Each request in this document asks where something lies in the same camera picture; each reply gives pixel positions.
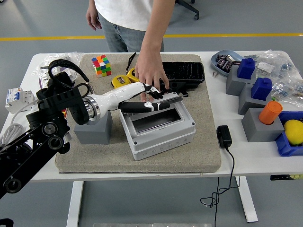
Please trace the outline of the person's right hand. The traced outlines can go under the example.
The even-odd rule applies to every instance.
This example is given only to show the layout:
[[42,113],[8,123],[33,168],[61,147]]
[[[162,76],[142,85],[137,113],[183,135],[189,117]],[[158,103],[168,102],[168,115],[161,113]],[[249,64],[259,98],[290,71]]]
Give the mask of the person's right hand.
[[102,26],[99,21],[98,17],[98,11],[95,6],[89,5],[87,13],[86,13],[86,20],[90,28],[92,28],[94,31],[97,29],[101,30]]

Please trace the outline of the person's left hand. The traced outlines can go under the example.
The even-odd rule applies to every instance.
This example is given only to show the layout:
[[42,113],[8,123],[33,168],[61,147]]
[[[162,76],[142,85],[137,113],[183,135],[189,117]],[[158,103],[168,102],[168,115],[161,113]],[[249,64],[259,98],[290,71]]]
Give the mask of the person's left hand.
[[140,82],[152,85],[160,91],[160,80],[169,89],[169,80],[162,65],[160,51],[142,48],[135,66],[135,76]]

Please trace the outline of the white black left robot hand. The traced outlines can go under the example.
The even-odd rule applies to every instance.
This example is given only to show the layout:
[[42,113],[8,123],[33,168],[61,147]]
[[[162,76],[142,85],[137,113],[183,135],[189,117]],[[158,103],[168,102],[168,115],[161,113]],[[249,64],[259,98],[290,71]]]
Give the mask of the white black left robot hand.
[[133,97],[147,93],[154,99],[162,99],[163,95],[152,85],[142,82],[131,83],[119,88],[115,88],[103,95],[91,95],[95,105],[95,116],[102,118],[107,111],[119,109],[123,113],[148,113],[164,110],[170,107],[165,102],[130,102]]

